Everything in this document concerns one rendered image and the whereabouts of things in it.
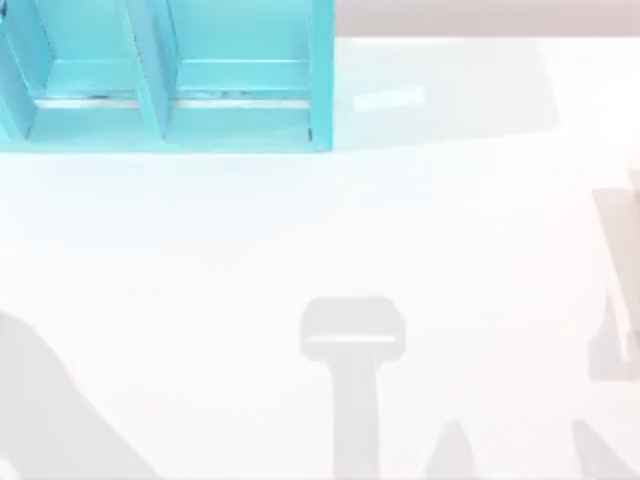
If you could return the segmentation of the light blue rack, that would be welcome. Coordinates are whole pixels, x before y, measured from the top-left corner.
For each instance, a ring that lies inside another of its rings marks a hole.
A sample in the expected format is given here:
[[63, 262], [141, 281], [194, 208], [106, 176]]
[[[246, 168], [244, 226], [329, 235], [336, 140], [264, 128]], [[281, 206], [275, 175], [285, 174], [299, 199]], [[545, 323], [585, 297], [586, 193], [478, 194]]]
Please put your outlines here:
[[0, 153], [325, 152], [335, 0], [0, 0]]

